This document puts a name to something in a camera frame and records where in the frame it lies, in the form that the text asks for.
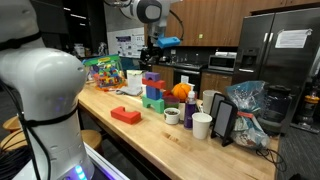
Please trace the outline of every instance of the white paper cup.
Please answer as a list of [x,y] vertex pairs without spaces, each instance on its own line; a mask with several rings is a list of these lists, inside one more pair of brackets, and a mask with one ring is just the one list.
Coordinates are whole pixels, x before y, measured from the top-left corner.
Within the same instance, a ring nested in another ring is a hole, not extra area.
[[164,118],[167,124],[178,124],[180,120],[180,110],[177,108],[167,108],[164,110]]
[[193,136],[197,139],[205,139],[208,135],[212,117],[206,113],[194,113],[192,115]]
[[203,91],[203,112],[210,114],[213,96],[215,93],[220,93],[215,90],[205,90]]

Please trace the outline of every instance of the wooden table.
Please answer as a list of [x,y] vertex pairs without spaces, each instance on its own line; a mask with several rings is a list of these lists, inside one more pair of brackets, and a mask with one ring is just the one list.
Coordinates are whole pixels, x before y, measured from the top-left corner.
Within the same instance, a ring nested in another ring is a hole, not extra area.
[[[195,139],[183,125],[168,125],[163,114],[143,108],[137,97],[87,84],[79,103],[171,179],[275,179],[275,166],[255,151],[235,143],[222,147],[220,139],[209,136]],[[118,106],[141,112],[142,120],[130,125],[112,118],[110,110]],[[278,151],[278,139],[271,140],[270,148]]]

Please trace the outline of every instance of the stool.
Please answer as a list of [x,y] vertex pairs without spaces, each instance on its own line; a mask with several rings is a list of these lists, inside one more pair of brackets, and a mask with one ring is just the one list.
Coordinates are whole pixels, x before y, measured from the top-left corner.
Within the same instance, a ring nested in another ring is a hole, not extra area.
[[2,125],[3,129],[10,131],[10,133],[13,133],[20,129],[20,122],[18,116],[14,116],[10,119],[8,119],[6,122]]
[[83,142],[88,144],[92,149],[97,151],[101,156],[104,155],[101,142],[102,142],[102,136],[99,132],[95,130],[85,129],[81,130],[81,136]]
[[[95,130],[82,130],[81,136],[82,140],[86,144],[103,156],[104,152],[101,146],[102,136],[99,132]],[[5,151],[11,151],[19,147],[26,146],[27,141],[25,141],[25,139],[26,138],[22,130],[15,131],[1,141],[0,148],[4,148]]]
[[27,141],[25,139],[26,138],[22,130],[15,131],[1,141],[0,148],[4,148],[4,151],[18,149],[19,147],[27,145]]

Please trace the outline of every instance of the purple block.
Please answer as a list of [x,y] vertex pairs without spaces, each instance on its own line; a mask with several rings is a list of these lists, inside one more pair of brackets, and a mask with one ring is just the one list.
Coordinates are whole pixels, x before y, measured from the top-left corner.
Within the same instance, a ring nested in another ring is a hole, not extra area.
[[146,90],[147,90],[147,98],[153,99],[153,100],[161,99],[162,93],[160,92],[159,89],[151,86],[147,86]]
[[159,73],[154,73],[154,72],[146,72],[146,79],[147,80],[152,80],[154,82],[157,82],[160,80],[160,74]]

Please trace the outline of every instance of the stainless steel refrigerator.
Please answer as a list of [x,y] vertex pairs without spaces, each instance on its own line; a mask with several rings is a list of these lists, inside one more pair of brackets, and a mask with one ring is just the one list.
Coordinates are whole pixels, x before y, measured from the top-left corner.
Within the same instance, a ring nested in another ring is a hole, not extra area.
[[243,20],[232,84],[264,80],[290,88],[292,102],[283,121],[282,134],[287,132],[294,117],[310,71],[318,65],[319,45],[320,8]]

